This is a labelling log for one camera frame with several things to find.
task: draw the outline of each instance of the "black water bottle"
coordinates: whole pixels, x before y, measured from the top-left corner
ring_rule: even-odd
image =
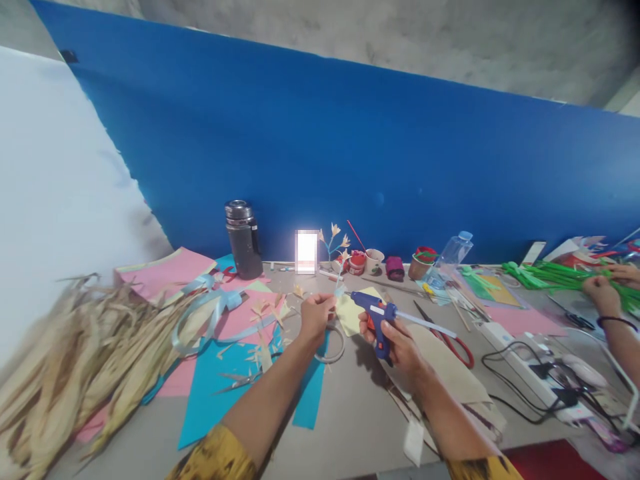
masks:
[[[251,204],[244,200],[225,203],[227,231],[235,268],[242,280],[253,280],[262,274],[262,258],[258,246],[258,224]]]

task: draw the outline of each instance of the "blue paper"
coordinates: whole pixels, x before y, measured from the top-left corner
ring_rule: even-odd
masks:
[[[325,343],[318,350],[318,355],[324,355],[329,346],[329,330],[325,334]],[[313,430],[315,420],[320,408],[320,396],[322,395],[322,381],[325,376],[325,364],[315,358],[311,361],[304,378],[302,379],[302,394],[295,409],[293,424],[297,427]]]
[[[273,331],[273,340],[269,346],[270,351],[273,352],[271,345],[278,344],[281,345],[279,326]],[[209,430],[222,420],[222,417],[250,387],[246,385],[212,395],[233,383],[232,379],[223,377],[220,373],[248,375],[249,369],[251,369],[251,373],[257,372],[255,362],[246,361],[246,358],[252,356],[249,350],[256,348],[256,345],[236,343],[222,354],[222,360],[220,360],[217,357],[218,352],[228,346],[228,343],[218,343],[216,340],[211,340],[198,356],[178,450],[188,447],[208,434]]]
[[[225,255],[224,257],[220,257],[218,259],[215,259],[217,265],[216,268],[220,271],[224,271],[226,270],[226,268],[228,267],[233,267],[230,271],[231,272],[235,272],[235,260],[233,258],[233,254],[230,253],[228,255]]]

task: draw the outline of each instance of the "power strip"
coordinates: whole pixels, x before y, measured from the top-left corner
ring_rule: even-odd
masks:
[[[490,344],[493,345],[496,351],[504,350],[514,341],[524,341],[527,344],[531,343],[528,341],[528,338],[514,338],[502,325],[496,322],[482,324],[480,326],[480,331],[485,338],[489,340]],[[539,349],[539,345],[532,345],[532,347],[534,347],[534,350]],[[513,349],[504,352],[502,355],[511,368],[520,375],[520,378],[522,378],[528,386],[530,386],[531,390],[533,390],[536,396],[547,408],[550,408],[554,402],[556,402],[558,396],[553,392],[552,388],[561,389],[563,386],[551,378],[551,376],[547,376],[546,379],[541,379],[536,375],[536,373],[530,368],[530,365],[538,365],[535,358],[532,360],[523,360]],[[556,405],[556,408],[562,407],[563,405],[564,404],[560,402]],[[593,413],[586,408],[584,404],[578,402],[574,407],[565,408],[556,412],[555,416],[561,422],[572,424],[579,420],[593,418]]]

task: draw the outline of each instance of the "blue glue gun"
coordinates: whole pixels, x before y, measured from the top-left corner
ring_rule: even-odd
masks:
[[[389,339],[382,333],[381,323],[382,320],[386,320],[393,325],[398,308],[392,303],[385,305],[382,299],[366,293],[351,292],[350,296],[355,304],[364,308],[369,316],[367,326],[369,330],[375,332],[375,355],[379,359],[386,360],[390,366],[393,366],[389,358]]]

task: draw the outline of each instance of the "red scissors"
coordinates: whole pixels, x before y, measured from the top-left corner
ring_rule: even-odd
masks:
[[[415,300],[413,301],[415,303],[416,308],[418,308],[418,312],[420,312],[420,315],[422,315],[422,318],[424,318],[424,320],[431,322],[431,323],[435,323],[432,318],[430,318],[427,313],[422,310],[422,308],[420,307],[420,305],[418,305],[418,302],[416,302]],[[465,366],[466,368],[468,368],[469,370],[471,370],[473,368],[473,366],[475,365],[475,360],[473,358],[473,354],[471,353],[471,350],[469,350],[469,347],[467,346],[466,343],[464,343],[462,340],[460,340],[460,337],[455,338],[455,342],[460,345],[460,347],[462,348],[462,350],[465,351],[465,356],[467,357],[467,360],[464,360],[464,358],[462,358],[462,356],[460,355],[460,353],[458,352],[458,350],[456,349],[456,347],[453,346],[453,343],[451,342],[451,337],[448,335],[445,335],[444,333],[440,333],[438,332],[438,330],[433,330],[433,329],[429,329],[430,332],[432,334],[434,334],[436,336],[436,338],[438,338],[438,340],[440,340],[442,343],[444,343],[447,348],[449,350],[451,350],[453,352],[453,354],[458,357],[458,360],[460,360]]]

